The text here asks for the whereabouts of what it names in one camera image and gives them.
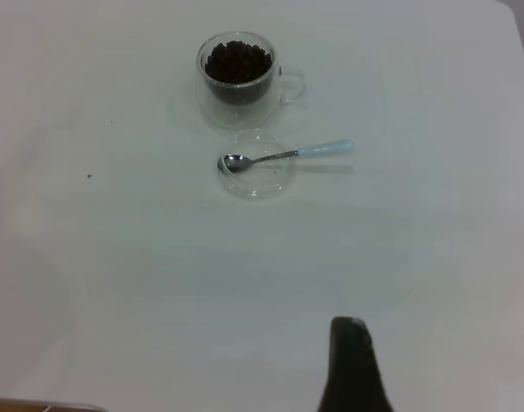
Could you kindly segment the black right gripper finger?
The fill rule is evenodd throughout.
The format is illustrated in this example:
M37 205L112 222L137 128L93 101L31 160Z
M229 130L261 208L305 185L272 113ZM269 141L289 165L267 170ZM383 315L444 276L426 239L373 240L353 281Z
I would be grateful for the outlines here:
M330 325L328 378L320 411L391 411L370 332L359 318Z

